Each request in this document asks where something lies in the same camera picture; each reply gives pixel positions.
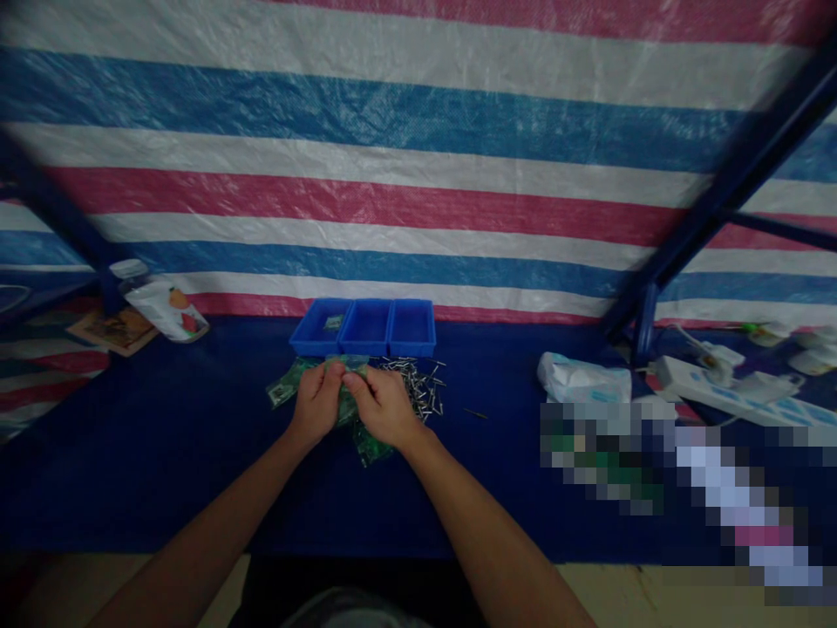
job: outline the small plastic bag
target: small plastic bag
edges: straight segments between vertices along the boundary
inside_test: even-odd
[[[366,379],[366,366],[369,364],[369,356],[329,356],[325,361],[326,372],[328,372],[329,366],[335,361],[343,362],[346,365],[346,372],[355,372],[363,379]],[[337,423],[334,424],[334,429],[347,426],[358,419],[360,419],[360,414],[357,412],[355,398],[346,386],[340,386],[340,394],[337,402]]]
[[[270,397],[271,409],[276,410],[283,403],[296,394],[299,389],[299,380],[308,369],[319,364],[318,360],[310,358],[297,358],[284,375],[277,381],[265,386],[265,392]]]
[[[351,438],[355,441],[355,448],[360,454],[360,461],[364,467],[369,467],[372,462],[389,457],[394,451],[392,447],[372,436],[361,421],[355,422]]]
[[[549,403],[630,402],[630,371],[581,362],[560,353],[544,353],[538,380]]]

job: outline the power strip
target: power strip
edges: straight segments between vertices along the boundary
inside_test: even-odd
[[[655,367],[667,393],[699,401],[762,426],[837,427],[837,413],[792,398],[769,404],[752,401],[713,384],[706,377],[706,369],[682,360],[662,356]]]

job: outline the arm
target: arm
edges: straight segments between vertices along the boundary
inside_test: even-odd
[[[398,373],[344,382],[375,438],[398,449],[427,491],[493,628],[595,626],[558,569],[413,413]]]
[[[303,374],[294,419],[268,451],[125,584],[90,623],[193,626],[305,455],[334,427],[342,364]]]

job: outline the blue storage tray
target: blue storage tray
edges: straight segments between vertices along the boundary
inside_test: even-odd
[[[431,358],[436,347],[436,322],[433,320],[432,301],[393,301],[387,337],[392,356]]]
[[[337,342],[343,353],[384,356],[392,301],[358,299],[349,308]]]
[[[346,315],[352,305],[351,299],[317,299],[308,308],[305,318],[296,326],[290,337],[290,345],[297,355],[325,357],[340,352],[337,337],[346,325]],[[332,316],[343,314],[340,329],[327,330],[325,322]]]

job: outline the blue metal frame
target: blue metal frame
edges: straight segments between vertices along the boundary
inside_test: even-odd
[[[647,364],[653,308],[648,299],[672,279],[728,222],[823,249],[837,250],[837,235],[757,216],[736,214],[837,105],[837,30],[820,47],[770,110],[744,133],[713,183],[666,242],[629,281],[601,322],[616,341],[636,319],[631,363]]]
[[[18,198],[69,244],[99,275],[105,310],[118,311],[125,302],[118,281],[108,268],[125,259],[120,247],[108,242],[49,176],[38,168],[9,135],[0,129],[0,198]]]
[[[657,312],[657,299],[660,290],[656,283],[649,283],[643,294],[643,300],[636,316],[636,326],[630,345],[630,365],[641,368],[648,364],[651,348],[651,333],[654,331],[654,315]]]

